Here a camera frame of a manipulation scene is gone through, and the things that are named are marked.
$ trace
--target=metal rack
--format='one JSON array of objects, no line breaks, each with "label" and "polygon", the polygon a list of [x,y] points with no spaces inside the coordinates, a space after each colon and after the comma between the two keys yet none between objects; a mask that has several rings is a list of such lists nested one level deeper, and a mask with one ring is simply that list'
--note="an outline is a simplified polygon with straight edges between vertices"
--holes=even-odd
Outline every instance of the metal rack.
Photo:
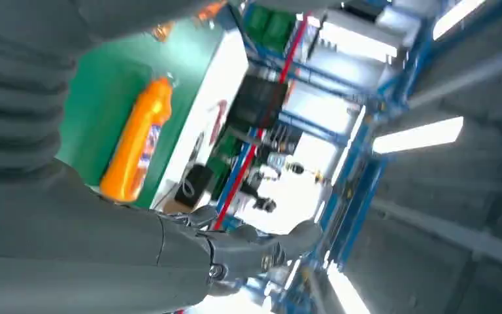
[{"label": "metal rack", "polygon": [[[390,5],[387,1],[370,0],[368,2],[380,6]],[[443,3],[444,1],[442,1],[441,12],[443,12]],[[405,12],[399,7],[392,6],[392,8]],[[340,78],[331,73],[326,73],[323,70],[315,69],[294,61],[294,48],[291,48],[288,55],[283,57],[256,44],[249,44],[253,47],[252,51],[254,55],[250,56],[249,60],[257,66],[282,73],[280,78],[282,82],[286,79],[287,75],[289,79],[297,80],[329,94],[352,101],[363,108],[361,110],[363,111],[363,116],[358,117],[355,122],[356,132],[350,135],[336,134],[322,126],[308,121],[306,118],[291,115],[290,113],[282,113],[280,116],[281,120],[285,119],[289,124],[298,122],[293,125],[302,128],[305,132],[344,148],[343,166],[337,174],[336,179],[333,181],[332,194],[322,209],[322,214],[318,221],[324,230],[324,237],[313,253],[304,257],[298,263],[292,264],[294,273],[296,273],[295,277],[291,278],[290,282],[284,285],[285,289],[282,289],[281,293],[273,296],[276,306],[283,307],[286,313],[310,313],[310,309],[314,307],[315,302],[321,302],[315,300],[314,293],[303,293],[304,282],[311,279],[304,278],[306,275],[303,275],[298,269],[322,271],[324,268],[323,265],[326,262],[336,264],[340,270],[346,266],[355,239],[361,230],[363,221],[365,220],[375,195],[379,179],[388,162],[386,157],[376,156],[371,152],[371,149],[369,149],[371,136],[376,126],[379,125],[381,121],[387,121],[408,110],[410,103],[412,103],[413,107],[426,103],[426,101],[421,103],[421,101],[418,100],[419,97],[422,98],[422,95],[409,99],[422,69],[442,51],[460,42],[465,35],[469,35],[481,29],[495,20],[498,16],[502,15],[502,1],[495,5],[495,10],[493,10],[491,14],[480,16],[471,24],[470,28],[449,36],[446,41],[439,43],[437,46],[433,45],[432,31],[438,16],[425,18],[412,12],[406,13],[421,21],[421,29],[415,43],[409,51],[409,58],[402,72],[377,90],[370,90],[363,86],[358,86],[345,78]],[[304,27],[306,23],[307,19],[303,18],[299,27]],[[291,47],[297,46],[301,40],[299,33],[300,32],[297,31],[297,35],[290,45]],[[494,59],[502,60],[502,56],[497,56]],[[283,68],[280,65],[281,61],[284,62]],[[322,86],[311,81],[311,79],[306,79],[300,75],[291,73],[288,71],[290,67],[299,68],[312,75],[317,75],[323,79],[325,78],[332,82],[336,82],[343,87],[343,90],[353,90],[354,92],[350,94],[348,92]],[[478,74],[482,71],[488,76],[498,75],[499,71],[502,71],[502,62],[488,62],[486,65],[476,70]],[[477,75],[477,77],[479,79],[484,79],[484,77],[480,75]],[[448,93],[450,91],[440,91],[440,93],[434,97],[440,97],[441,94],[446,92]],[[257,134],[257,130],[252,131],[253,136]],[[229,205],[229,197],[227,196],[231,191],[238,189],[239,183],[236,178],[238,175],[242,175],[242,173],[245,172],[245,161],[249,159],[253,151],[254,149],[252,147],[244,145],[236,166],[222,192],[219,201],[219,210]]]}]

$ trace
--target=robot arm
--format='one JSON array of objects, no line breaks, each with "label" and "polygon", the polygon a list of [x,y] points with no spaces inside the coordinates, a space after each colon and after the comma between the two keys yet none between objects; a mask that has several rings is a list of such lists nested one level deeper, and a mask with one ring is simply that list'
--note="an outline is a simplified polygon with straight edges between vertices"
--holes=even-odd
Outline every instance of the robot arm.
[{"label": "robot arm", "polygon": [[0,0],[0,313],[162,313],[316,242],[314,225],[298,245],[198,232],[103,200],[54,159],[78,57],[207,3]]}]

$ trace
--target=ceiling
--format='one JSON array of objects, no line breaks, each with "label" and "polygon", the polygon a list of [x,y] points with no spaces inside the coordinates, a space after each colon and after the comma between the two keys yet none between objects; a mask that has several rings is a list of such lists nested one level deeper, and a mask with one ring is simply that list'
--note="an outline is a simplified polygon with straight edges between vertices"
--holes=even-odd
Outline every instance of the ceiling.
[{"label": "ceiling", "polygon": [[[431,12],[427,2],[394,0],[396,5]],[[416,92],[500,52],[502,18],[434,59],[422,73]],[[376,198],[502,239],[502,77],[413,110],[380,132],[457,115],[465,117],[458,140],[396,154]],[[376,207],[369,213],[346,273],[372,314],[502,313],[502,263]]]}]

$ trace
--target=white panel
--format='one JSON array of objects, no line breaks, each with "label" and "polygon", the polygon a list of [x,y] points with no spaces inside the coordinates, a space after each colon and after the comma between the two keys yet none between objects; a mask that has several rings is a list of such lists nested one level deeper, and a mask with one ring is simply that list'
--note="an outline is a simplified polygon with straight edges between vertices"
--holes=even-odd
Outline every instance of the white panel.
[{"label": "white panel", "polygon": [[218,103],[221,100],[227,101],[228,106],[223,117],[226,119],[229,107],[248,68],[249,63],[240,32],[234,30],[224,33],[222,42],[210,62],[209,69],[178,138],[178,143],[170,157],[153,205],[168,193],[173,184],[181,180],[197,138],[201,133],[205,134],[205,138],[196,162],[202,164],[207,162],[212,150],[212,145],[209,144],[212,129],[219,115]]}]

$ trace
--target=robotic hand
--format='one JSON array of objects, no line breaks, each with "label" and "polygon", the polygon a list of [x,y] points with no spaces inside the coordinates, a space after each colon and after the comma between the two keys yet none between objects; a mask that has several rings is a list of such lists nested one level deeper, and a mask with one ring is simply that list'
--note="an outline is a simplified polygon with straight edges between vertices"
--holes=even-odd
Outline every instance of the robotic hand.
[{"label": "robotic hand", "polygon": [[[175,217],[192,228],[202,228],[216,218],[212,206],[204,206],[189,215]],[[265,273],[311,250],[322,235],[318,225],[306,220],[288,235],[260,237],[257,230],[244,225],[232,232],[199,231],[196,237],[207,240],[210,247],[210,278],[234,281]]]}]

